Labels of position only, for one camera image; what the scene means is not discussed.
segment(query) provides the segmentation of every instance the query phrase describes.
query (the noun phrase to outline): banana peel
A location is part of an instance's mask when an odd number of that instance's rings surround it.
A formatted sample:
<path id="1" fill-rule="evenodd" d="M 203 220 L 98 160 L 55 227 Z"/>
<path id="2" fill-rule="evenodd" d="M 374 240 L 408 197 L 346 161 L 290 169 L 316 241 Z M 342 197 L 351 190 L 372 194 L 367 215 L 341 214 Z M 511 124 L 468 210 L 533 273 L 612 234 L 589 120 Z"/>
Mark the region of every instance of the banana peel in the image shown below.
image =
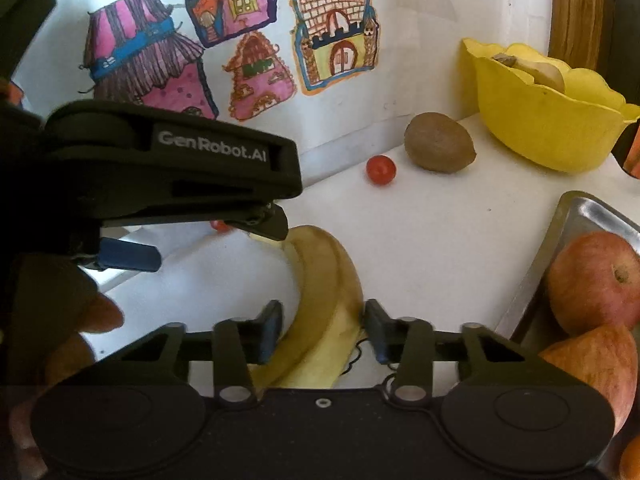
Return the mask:
<path id="1" fill-rule="evenodd" d="M 315 226 L 295 227 L 271 245 L 292 265 L 300 303 L 269 363 L 252 368 L 254 386 L 330 388 L 361 332 L 364 298 L 356 269 L 340 242 Z"/>

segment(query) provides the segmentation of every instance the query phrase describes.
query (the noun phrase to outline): human hand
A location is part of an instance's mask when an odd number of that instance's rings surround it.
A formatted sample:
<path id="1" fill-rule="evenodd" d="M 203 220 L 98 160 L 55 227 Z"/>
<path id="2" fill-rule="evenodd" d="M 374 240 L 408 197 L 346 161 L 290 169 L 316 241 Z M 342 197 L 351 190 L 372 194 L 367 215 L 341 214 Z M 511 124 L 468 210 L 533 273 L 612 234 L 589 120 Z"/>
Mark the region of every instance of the human hand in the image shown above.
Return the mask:
<path id="1" fill-rule="evenodd" d="M 95 362 L 94 352 L 80 332 L 100 334 L 119 328 L 124 316 L 115 303 L 99 294 L 80 315 L 76 331 L 45 361 L 41 395 Z M 31 410 L 38 396 L 15 406 L 9 415 L 9 430 L 16 447 L 18 467 L 23 480 L 37 480 L 45 475 L 47 466 L 31 434 Z"/>

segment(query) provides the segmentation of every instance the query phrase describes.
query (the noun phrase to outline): yellow bowl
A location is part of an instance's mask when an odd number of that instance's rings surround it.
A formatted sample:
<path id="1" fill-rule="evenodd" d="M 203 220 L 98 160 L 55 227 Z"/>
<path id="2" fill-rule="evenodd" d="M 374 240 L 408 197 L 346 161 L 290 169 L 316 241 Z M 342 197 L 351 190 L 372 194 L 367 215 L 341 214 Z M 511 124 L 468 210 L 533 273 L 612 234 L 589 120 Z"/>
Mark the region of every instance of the yellow bowl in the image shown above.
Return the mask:
<path id="1" fill-rule="evenodd" d="M 640 107 L 627 104 L 593 70 L 571 68 L 522 43 L 504 48 L 470 38 L 463 42 L 476 67 L 484 123 L 514 152 L 542 166 L 567 173 L 593 170 L 624 129 L 640 118 Z M 565 94 L 492 59 L 501 52 L 558 67 Z"/>

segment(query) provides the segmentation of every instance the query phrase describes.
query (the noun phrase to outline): brown kiwi fruit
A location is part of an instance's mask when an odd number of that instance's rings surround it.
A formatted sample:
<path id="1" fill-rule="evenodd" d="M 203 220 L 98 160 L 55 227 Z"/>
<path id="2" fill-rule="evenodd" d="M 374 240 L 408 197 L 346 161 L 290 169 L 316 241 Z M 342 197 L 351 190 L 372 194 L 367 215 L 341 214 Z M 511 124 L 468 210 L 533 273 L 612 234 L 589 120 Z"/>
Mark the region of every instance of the brown kiwi fruit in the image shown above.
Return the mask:
<path id="1" fill-rule="evenodd" d="M 414 164 L 439 173 L 455 173 L 476 160 L 465 127 L 435 112 L 413 118 L 404 132 L 404 148 Z"/>

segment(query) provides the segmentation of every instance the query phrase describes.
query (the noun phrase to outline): metal tray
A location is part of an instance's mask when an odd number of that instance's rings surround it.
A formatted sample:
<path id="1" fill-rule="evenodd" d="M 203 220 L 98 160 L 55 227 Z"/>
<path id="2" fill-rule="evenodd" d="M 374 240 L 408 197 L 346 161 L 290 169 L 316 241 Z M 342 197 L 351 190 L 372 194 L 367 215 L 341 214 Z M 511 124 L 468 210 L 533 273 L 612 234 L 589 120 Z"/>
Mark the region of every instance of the metal tray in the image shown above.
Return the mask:
<path id="1" fill-rule="evenodd" d="M 572 238 L 598 230 L 622 236 L 640 254 L 640 226 L 588 193 L 569 191 L 562 195 L 540 250 L 498 324 L 498 334 L 536 352 L 568 338 L 551 313 L 543 277 L 556 254 Z M 639 343 L 639 335 L 634 332 L 636 344 Z M 599 468 L 609 478 L 618 477 L 620 455 L 626 444 L 639 433 L 640 412 L 636 400 L 625 427 L 600 462 Z"/>

